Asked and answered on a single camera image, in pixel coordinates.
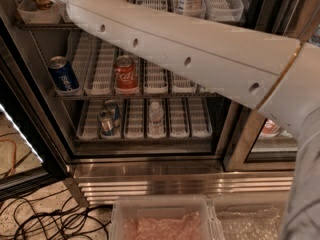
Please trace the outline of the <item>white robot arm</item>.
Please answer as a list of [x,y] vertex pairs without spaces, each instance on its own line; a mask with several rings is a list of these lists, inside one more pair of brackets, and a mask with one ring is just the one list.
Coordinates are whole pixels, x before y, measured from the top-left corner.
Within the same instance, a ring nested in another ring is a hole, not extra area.
[[298,142],[280,240],[319,240],[320,48],[133,0],[50,0],[81,29],[257,110]]

